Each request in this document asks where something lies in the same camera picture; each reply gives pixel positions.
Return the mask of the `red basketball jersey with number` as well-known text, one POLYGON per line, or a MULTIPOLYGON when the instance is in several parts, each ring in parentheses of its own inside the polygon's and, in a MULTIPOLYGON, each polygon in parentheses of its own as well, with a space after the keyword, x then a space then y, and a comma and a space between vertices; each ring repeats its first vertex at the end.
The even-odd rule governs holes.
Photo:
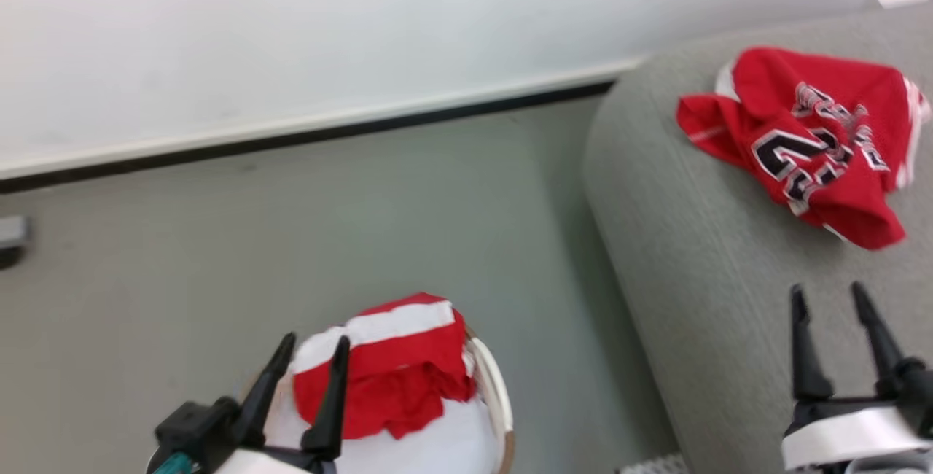
POLYGON ((905 238, 886 198, 913 181, 932 120, 929 99, 893 66, 777 47, 743 50, 712 92, 682 96, 676 111, 698 149, 751 173, 803 222, 866 250, 905 238))

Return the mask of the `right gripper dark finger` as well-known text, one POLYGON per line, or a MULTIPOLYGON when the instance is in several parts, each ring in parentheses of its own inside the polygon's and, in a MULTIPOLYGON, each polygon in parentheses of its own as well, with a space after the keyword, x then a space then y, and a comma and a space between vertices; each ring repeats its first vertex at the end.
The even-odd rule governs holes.
POLYGON ((803 286, 790 290, 791 391, 796 401, 829 400, 834 387, 824 374, 810 331, 810 312, 803 286))
POLYGON ((865 285, 860 281, 851 284, 854 308, 859 322, 865 329, 870 351, 872 351, 877 380, 874 391, 883 400, 893 400, 900 391, 897 364, 904 358, 895 338, 879 314, 865 285))

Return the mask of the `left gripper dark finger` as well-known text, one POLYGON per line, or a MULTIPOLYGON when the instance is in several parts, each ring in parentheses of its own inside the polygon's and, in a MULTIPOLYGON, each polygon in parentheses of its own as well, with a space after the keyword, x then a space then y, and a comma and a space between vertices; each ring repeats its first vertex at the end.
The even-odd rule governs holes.
POLYGON ((334 462, 341 455, 350 353, 350 338, 342 335, 331 357, 324 399, 312 427, 301 438, 301 451, 317 462, 334 462))
POLYGON ((279 381, 289 369, 296 341, 296 333, 283 336, 244 398, 238 418, 233 424, 233 437, 244 448, 262 448, 265 445, 264 428, 271 402, 276 396, 279 381))

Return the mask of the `grey wall fixture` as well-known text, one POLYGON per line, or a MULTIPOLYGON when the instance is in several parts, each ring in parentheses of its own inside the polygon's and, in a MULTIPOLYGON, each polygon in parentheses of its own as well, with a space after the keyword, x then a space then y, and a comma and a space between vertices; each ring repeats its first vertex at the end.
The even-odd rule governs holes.
POLYGON ((30 225, 27 216, 0 216, 0 271, 23 260, 30 241, 30 225))

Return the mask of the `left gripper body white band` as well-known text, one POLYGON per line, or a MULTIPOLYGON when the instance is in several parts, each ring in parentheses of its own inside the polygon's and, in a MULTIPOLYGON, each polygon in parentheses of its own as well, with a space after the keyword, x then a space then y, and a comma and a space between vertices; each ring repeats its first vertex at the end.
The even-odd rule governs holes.
POLYGON ((242 403, 221 397, 212 405, 180 405, 156 427, 157 447, 147 463, 147 474, 337 474, 337 460, 317 462, 301 451, 305 433, 299 435, 296 446, 271 442, 269 427, 294 420, 283 397, 271 402, 265 445, 241 446, 233 437, 233 424, 242 403))

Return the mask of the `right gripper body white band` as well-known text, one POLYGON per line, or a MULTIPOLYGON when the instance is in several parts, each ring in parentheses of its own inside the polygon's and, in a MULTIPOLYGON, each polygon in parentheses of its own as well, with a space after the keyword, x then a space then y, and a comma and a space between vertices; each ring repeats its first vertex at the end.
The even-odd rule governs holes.
POLYGON ((933 474, 933 370, 902 359, 899 387, 833 397, 824 377, 804 381, 781 444, 784 470, 817 474, 933 474))

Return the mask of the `red and white garment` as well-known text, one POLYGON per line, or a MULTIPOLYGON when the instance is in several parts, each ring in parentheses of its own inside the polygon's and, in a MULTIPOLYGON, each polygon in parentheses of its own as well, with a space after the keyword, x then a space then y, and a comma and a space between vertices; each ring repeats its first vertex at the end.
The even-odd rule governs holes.
POLYGON ((464 318, 446 298, 417 292, 360 312, 312 335, 292 359, 292 393, 306 423, 316 420, 329 385, 331 358, 341 338, 348 361, 346 440, 387 431, 396 440, 423 430, 444 402, 474 397, 474 360, 464 354, 464 318))

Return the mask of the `white laundry basket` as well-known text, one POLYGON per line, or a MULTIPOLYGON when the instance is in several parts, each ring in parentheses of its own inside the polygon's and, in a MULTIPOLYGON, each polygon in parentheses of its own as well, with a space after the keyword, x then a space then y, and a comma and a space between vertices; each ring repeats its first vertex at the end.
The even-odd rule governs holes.
POLYGON ((469 325, 464 330, 464 350, 474 358, 477 390, 487 405, 496 437, 496 465, 492 474, 510 474, 515 457, 515 420, 509 390, 493 352, 469 325))

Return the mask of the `grey fabric sofa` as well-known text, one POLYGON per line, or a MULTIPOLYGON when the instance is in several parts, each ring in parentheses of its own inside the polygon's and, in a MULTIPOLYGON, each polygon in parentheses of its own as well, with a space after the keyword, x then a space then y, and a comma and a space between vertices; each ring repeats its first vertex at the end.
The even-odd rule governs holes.
POLYGON ((933 4, 696 39, 624 73, 604 99, 584 158, 587 200, 693 474, 784 474, 794 284, 838 395, 873 393, 853 281, 901 348, 933 368, 933 123, 913 184, 889 199, 905 241, 880 252, 847 244, 676 124, 680 96, 712 88, 721 66, 756 45, 896 66, 933 100, 933 4))

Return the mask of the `white ribbed object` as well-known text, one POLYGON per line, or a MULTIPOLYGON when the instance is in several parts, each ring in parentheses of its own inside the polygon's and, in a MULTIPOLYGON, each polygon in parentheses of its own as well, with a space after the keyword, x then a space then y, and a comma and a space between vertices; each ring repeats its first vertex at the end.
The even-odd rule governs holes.
POLYGON ((617 468, 613 474, 691 474, 682 454, 673 453, 660 455, 644 460, 643 462, 624 465, 617 468))

